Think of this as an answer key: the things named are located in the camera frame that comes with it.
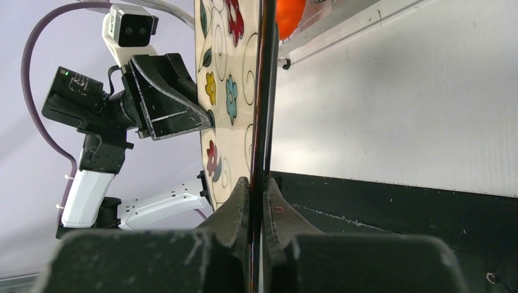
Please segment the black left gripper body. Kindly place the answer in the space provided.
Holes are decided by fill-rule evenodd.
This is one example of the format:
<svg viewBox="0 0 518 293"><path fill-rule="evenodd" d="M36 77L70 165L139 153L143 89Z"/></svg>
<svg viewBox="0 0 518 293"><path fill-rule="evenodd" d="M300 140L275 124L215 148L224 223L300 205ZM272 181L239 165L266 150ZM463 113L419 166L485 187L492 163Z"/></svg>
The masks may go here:
<svg viewBox="0 0 518 293"><path fill-rule="evenodd" d="M116 71L122 72L122 84L124 89L115 92L112 74ZM124 65L122 68L118 65L109 67L108 69L109 93L107 94L107 104L109 104L117 113L121 122L120 125L126 129L136 128L136 133L140 139L150 137L145 117L140 106L142 101L136 78L130 67Z"/></svg>

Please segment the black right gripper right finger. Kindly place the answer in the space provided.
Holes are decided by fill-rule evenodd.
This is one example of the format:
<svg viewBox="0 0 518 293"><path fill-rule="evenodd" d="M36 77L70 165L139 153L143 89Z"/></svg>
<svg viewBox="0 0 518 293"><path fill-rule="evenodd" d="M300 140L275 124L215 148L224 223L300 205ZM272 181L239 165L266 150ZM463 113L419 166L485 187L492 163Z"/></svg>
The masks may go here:
<svg viewBox="0 0 518 293"><path fill-rule="evenodd" d="M467 292L442 240L424 235L324 234L268 179L263 195L265 292Z"/></svg>

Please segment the square floral plate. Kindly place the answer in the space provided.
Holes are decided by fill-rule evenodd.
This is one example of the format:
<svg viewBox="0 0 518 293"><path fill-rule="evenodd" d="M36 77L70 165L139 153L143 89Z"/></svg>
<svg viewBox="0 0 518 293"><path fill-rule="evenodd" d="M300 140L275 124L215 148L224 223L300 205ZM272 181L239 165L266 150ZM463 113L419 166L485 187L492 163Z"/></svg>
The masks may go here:
<svg viewBox="0 0 518 293"><path fill-rule="evenodd" d="M262 191L279 39L275 1L196 1L197 98L211 127L201 131L210 201L241 213L233 252L244 292L264 292Z"/></svg>

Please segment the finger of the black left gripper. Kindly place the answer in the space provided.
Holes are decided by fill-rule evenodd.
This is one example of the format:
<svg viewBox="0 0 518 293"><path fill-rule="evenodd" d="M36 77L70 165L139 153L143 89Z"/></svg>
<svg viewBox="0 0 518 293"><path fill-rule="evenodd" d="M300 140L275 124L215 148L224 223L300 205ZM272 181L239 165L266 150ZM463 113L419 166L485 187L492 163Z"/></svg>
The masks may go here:
<svg viewBox="0 0 518 293"><path fill-rule="evenodd" d="M179 53L134 55L129 67L151 139L164 140L214 126L213 114L199 104L197 85Z"/></svg>

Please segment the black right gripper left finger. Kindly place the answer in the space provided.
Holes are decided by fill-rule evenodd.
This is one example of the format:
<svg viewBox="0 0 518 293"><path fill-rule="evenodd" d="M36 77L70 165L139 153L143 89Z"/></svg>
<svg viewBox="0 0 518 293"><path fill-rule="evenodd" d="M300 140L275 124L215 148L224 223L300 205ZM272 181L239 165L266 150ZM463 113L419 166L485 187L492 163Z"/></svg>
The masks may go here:
<svg viewBox="0 0 518 293"><path fill-rule="evenodd" d="M67 234L33 292L248 292L249 181L193 230Z"/></svg>

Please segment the orange plastic bowl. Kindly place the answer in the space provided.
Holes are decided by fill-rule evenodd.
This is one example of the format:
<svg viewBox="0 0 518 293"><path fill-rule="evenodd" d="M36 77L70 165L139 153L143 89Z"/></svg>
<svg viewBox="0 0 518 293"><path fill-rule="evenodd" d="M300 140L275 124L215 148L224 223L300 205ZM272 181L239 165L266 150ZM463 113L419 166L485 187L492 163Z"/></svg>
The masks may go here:
<svg viewBox="0 0 518 293"><path fill-rule="evenodd" d="M287 39L299 25L306 0L276 0L276 22L279 40Z"/></svg>

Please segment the stainless steel dish rack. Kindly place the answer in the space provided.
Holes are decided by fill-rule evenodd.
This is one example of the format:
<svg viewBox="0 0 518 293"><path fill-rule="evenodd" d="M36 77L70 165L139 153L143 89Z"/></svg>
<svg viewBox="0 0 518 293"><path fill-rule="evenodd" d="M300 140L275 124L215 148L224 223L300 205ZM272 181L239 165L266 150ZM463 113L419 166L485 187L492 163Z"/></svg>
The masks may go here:
<svg viewBox="0 0 518 293"><path fill-rule="evenodd" d="M331 58L348 62L359 54L378 54L377 60L393 57L392 37L403 29L403 19L411 19L435 1L347 1L325 18L280 45L283 72L300 63Z"/></svg>

